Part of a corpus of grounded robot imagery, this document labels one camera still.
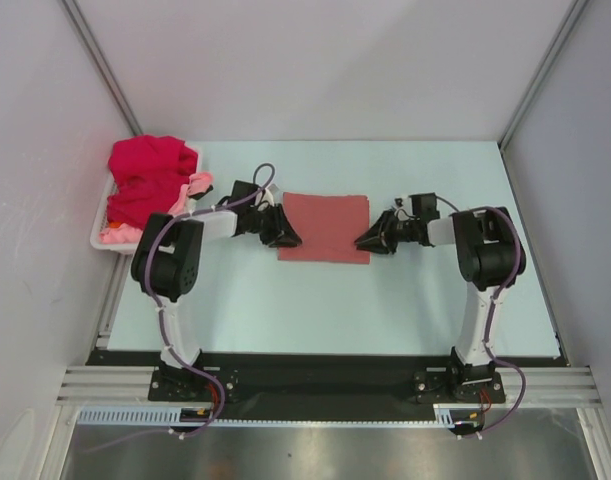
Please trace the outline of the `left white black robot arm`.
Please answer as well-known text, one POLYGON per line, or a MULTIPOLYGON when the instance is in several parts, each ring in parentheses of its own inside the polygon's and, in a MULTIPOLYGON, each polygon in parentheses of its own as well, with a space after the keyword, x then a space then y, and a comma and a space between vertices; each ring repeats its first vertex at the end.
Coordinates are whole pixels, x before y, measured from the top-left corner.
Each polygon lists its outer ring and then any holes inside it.
POLYGON ((162 340, 159 370, 171 378, 172 389, 184 399, 199 397, 210 380, 198 334, 179 312, 181 298, 197 282, 205 244, 255 234, 268 248, 301 245, 281 197, 274 184, 237 180, 231 193, 209 208, 176 217, 153 213, 146 223, 131 263, 131 277, 155 305, 162 340))

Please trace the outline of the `salmon pink t shirt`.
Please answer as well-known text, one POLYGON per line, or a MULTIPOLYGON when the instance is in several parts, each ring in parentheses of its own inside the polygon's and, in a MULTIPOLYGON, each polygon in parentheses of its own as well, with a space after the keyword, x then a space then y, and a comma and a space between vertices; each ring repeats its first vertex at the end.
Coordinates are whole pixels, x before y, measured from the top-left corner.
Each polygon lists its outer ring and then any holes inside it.
POLYGON ((281 247, 279 261, 370 264, 370 254, 354 244, 370 226, 367 196, 284 193, 282 206, 302 243, 281 247))

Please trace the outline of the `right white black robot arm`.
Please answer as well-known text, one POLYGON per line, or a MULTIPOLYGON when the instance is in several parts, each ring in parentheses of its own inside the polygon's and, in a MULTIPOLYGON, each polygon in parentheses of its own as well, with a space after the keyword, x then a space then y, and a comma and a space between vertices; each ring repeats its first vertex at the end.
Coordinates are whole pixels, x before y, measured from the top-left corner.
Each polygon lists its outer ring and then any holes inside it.
POLYGON ((419 404, 502 403, 497 369, 509 364, 495 355, 495 324, 507 291, 525 270, 526 254, 506 208, 455 208, 443 218, 440 202, 447 201, 434 193, 411 195, 407 211, 404 200, 396 199, 354 246, 378 255, 395 254, 401 243, 455 248, 467 287, 462 328, 444 370, 414 374, 414 399, 419 404))

